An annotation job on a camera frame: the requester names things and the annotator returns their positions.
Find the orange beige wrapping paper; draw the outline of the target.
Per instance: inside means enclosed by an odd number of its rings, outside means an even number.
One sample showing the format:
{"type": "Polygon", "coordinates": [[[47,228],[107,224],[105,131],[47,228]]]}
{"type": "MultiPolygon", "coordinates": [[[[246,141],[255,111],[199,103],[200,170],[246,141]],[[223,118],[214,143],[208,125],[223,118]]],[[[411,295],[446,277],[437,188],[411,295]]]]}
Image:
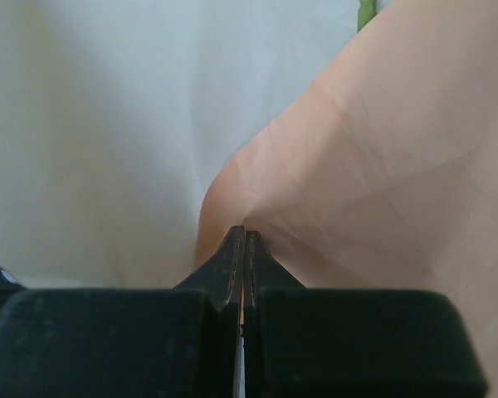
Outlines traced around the orange beige wrapping paper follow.
{"type": "Polygon", "coordinates": [[[169,288],[227,230],[428,289],[498,397],[498,1],[0,1],[0,269],[169,288]]]}

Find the light pink fake flower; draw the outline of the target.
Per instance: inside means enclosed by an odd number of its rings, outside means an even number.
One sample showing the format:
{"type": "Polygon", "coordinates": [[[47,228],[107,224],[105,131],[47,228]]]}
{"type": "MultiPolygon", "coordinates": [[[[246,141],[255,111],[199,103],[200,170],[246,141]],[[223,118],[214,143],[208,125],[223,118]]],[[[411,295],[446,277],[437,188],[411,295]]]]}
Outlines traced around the light pink fake flower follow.
{"type": "Polygon", "coordinates": [[[360,32],[377,15],[377,0],[359,0],[357,32],[360,32]]]}

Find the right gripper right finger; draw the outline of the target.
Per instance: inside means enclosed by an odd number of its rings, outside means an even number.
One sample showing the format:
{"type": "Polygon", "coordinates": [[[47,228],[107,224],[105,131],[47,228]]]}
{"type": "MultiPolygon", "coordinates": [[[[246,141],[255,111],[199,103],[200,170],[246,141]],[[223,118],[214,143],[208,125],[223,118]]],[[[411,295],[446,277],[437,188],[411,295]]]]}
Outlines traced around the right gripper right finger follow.
{"type": "Polygon", "coordinates": [[[484,397],[489,385],[461,315],[441,294],[310,289],[246,234],[249,397],[484,397]]]}

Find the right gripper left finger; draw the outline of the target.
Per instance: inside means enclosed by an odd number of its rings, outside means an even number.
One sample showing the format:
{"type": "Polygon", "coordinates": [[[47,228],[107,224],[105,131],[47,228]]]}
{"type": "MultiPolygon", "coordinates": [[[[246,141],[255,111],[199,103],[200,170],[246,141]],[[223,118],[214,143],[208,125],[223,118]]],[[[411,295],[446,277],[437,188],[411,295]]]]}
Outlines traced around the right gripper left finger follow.
{"type": "Polygon", "coordinates": [[[245,231],[171,289],[0,288],[0,397],[237,397],[245,231]]]}

